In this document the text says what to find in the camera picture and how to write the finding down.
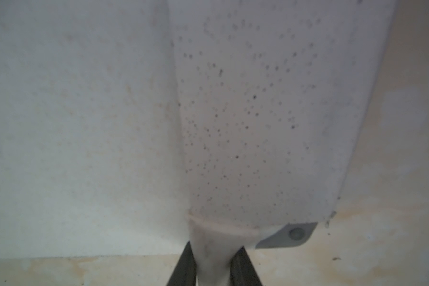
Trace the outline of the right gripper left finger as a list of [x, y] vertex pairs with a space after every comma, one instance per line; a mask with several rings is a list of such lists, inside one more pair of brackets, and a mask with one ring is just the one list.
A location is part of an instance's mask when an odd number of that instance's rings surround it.
[[197, 285], [197, 264], [188, 242], [176, 264], [167, 286], [196, 286]]

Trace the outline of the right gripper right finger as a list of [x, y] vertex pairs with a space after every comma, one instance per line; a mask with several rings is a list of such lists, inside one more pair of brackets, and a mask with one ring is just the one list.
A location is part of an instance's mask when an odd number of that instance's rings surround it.
[[246, 249], [242, 247], [231, 260], [231, 286], [263, 286]]

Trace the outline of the white speckled cleaver knife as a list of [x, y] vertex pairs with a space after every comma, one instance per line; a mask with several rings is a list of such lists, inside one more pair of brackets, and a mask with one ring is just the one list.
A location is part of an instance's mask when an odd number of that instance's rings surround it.
[[332, 219], [397, 1], [169, 1], [201, 286]]

